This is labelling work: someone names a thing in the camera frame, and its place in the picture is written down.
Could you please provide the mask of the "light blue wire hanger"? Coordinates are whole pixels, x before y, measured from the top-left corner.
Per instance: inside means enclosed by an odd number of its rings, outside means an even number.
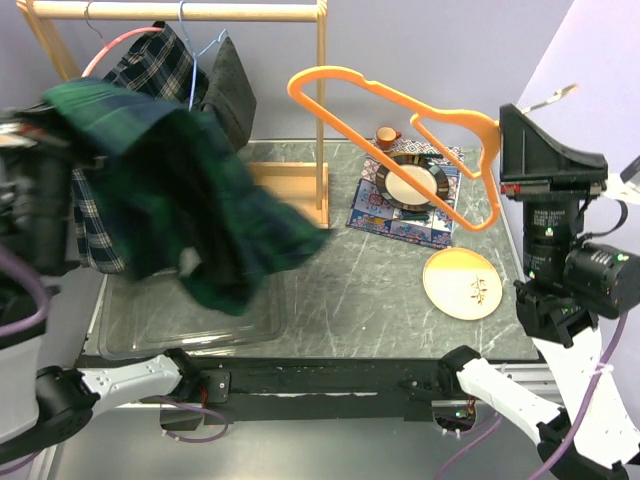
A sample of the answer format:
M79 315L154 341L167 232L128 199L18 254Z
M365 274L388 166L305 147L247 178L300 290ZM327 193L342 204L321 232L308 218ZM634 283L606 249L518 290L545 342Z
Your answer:
M198 77L198 68L199 68L199 59L205 55L209 50L211 50L215 45L219 45L223 42L223 40L228 36L228 32L226 29L222 29L217 37L214 37L205 47L202 49L197 49L191 39L188 28L186 27L186 17L184 14L184 6L186 4L185 0L180 0L178 3L178 22L181 28L181 31L184 35L184 40L187 46L187 49L192 58L192 73L191 73L191 87L189 92L188 99L188 110L191 111L193 109L195 103L195 94L197 88L197 77Z

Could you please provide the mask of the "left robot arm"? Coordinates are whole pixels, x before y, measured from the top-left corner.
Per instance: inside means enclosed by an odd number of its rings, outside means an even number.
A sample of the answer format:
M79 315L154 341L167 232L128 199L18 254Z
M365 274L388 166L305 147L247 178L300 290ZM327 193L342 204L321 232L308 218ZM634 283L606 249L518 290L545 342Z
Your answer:
M99 160L45 105L1 113L1 472L12 473L96 417L157 401L215 418L211 377L182 349L115 368L40 366L67 257L71 173Z

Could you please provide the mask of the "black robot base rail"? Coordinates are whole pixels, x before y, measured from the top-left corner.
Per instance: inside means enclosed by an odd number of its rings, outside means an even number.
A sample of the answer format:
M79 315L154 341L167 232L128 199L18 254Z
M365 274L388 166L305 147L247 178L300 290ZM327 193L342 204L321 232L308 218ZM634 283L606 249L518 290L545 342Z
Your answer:
M231 422L401 418L430 422L469 396L434 359L194 357L206 406Z

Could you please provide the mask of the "grey dotted skirt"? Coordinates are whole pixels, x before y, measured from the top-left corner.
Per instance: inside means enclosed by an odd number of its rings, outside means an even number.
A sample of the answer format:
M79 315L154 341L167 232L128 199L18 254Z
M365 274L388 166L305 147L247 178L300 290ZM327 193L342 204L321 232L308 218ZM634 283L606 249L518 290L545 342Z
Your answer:
M251 137L257 100L232 39L220 44L200 110L213 114L236 151Z

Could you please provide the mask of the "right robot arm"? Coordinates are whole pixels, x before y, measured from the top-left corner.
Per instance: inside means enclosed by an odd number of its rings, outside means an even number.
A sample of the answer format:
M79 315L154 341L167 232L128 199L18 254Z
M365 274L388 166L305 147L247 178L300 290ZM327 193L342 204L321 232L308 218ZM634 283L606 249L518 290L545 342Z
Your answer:
M466 110L429 117L472 131L488 196L523 207L526 279L515 283L516 313L561 400L534 394L467 346L439 360L440 391L477 398L517 426L534 443L541 474L626 478L639 461L639 430L611 374L616 346L603 342L599 321L624 325L638 305L639 258L584 229L588 206L607 188L605 158L563 145L512 104L497 119Z

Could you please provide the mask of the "green navy plaid skirt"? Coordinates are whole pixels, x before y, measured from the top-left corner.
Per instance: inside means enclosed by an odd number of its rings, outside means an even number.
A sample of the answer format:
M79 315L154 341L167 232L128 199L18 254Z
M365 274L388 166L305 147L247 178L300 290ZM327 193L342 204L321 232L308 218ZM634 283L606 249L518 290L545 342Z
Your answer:
M72 177L85 267L132 280L172 269L198 304L239 316L330 237L254 181L210 114L92 78L43 100L106 157Z

